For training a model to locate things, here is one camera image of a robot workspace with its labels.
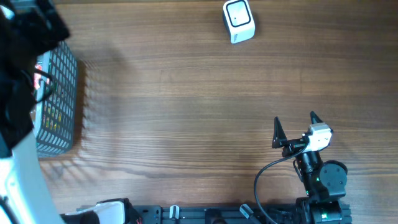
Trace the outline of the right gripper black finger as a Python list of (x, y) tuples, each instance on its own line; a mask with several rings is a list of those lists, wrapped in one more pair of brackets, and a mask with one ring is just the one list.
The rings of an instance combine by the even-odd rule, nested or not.
[(314, 111), (310, 112), (310, 120), (312, 124), (318, 124), (323, 122)]
[(284, 133), (283, 127), (280, 123), (279, 118), (274, 118), (274, 135), (272, 139), (272, 148), (282, 148), (287, 145), (287, 137)]

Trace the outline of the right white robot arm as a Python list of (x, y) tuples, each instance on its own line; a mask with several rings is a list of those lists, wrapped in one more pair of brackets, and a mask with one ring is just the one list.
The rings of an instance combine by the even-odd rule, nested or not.
[(288, 139), (278, 117), (274, 118), (272, 147), (282, 149), (284, 159), (293, 159), (294, 169), (306, 190), (306, 197), (296, 200), (302, 223), (351, 223), (346, 196), (348, 168), (339, 161), (324, 162), (320, 152), (330, 146), (333, 130), (315, 112), (311, 124), (300, 138)]

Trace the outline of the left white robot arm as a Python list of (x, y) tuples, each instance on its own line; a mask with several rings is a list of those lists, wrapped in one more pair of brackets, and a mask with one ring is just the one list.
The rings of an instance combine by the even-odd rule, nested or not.
[(51, 1), (1, 1), (1, 223), (63, 223), (40, 170), (30, 117), (35, 63), (70, 35)]

